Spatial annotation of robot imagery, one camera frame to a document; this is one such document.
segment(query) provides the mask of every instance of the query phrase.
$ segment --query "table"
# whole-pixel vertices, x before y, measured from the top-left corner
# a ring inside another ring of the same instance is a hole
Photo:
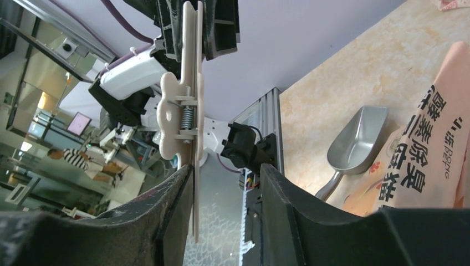
[[[452,43],[470,43],[470,8],[441,12],[408,0],[280,95],[284,169],[315,194],[334,170],[330,144],[363,105],[390,109],[387,133],[406,124]],[[343,205],[359,176],[346,176],[328,203]]]

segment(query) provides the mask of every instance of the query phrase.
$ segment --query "computer screen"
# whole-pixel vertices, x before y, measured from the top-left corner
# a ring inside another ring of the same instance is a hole
[[[91,118],[78,112],[73,118],[70,125],[67,127],[67,130],[69,132],[72,132],[73,134],[81,136],[83,134],[83,131],[85,131],[86,127],[90,124],[90,122]]]

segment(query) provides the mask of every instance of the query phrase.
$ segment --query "scoop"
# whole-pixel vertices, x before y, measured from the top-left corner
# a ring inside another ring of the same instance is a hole
[[[326,201],[343,175],[357,175],[369,169],[383,144],[388,114],[387,107],[379,106],[363,106],[357,111],[328,149],[328,163],[335,173],[315,197]]]

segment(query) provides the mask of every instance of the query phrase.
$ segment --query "spring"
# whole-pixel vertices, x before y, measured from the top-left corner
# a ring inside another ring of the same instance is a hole
[[[193,118],[194,118],[194,109],[189,106],[185,107],[183,109],[183,118],[181,119],[181,128],[184,130],[191,130]]]

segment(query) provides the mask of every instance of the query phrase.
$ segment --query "white camera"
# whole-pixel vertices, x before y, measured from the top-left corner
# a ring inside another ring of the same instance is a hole
[[[65,41],[55,49],[55,52],[62,58],[68,59],[75,52],[77,46],[78,45],[71,40],[65,39]]]

